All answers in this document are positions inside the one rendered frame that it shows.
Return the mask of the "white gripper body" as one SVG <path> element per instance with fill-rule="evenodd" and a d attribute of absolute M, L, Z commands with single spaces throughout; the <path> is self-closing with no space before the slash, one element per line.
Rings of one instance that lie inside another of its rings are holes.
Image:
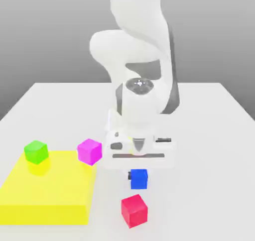
<path fill-rule="evenodd" d="M 103 152 L 103 166 L 106 169 L 162 169 L 175 166 L 176 151 L 132 155 Z"/>

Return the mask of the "small blue cube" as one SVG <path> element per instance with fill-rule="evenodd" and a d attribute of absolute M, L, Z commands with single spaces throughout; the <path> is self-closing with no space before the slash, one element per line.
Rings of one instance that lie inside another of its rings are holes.
<path fill-rule="evenodd" d="M 146 169 L 131 169 L 131 189 L 147 189 L 148 172 Z"/>

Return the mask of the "small red cube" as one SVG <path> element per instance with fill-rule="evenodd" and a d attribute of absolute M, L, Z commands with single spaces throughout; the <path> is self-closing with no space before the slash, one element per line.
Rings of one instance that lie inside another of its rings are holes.
<path fill-rule="evenodd" d="M 148 206 L 139 194 L 122 199 L 121 214 L 129 228 L 147 222 Z"/>

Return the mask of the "small magenta cube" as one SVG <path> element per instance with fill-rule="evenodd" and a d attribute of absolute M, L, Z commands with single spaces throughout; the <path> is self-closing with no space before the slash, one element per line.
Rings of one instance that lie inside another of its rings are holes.
<path fill-rule="evenodd" d="M 77 146 L 78 160 L 93 166 L 102 158 L 102 144 L 92 139 L 87 139 Z"/>

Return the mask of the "small green cube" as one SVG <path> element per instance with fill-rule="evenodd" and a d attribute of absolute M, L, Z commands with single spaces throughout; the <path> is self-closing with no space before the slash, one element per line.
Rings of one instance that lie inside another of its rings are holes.
<path fill-rule="evenodd" d="M 40 164 L 49 157 L 47 144 L 38 140 L 34 140 L 24 147 L 26 160 Z"/>

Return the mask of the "large yellow box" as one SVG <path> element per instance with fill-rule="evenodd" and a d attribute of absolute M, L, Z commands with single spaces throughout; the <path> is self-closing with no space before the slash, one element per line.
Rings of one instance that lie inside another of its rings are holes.
<path fill-rule="evenodd" d="M 38 165 L 21 155 L 0 187 L 0 225 L 87 225 L 96 172 L 76 151 Z"/>

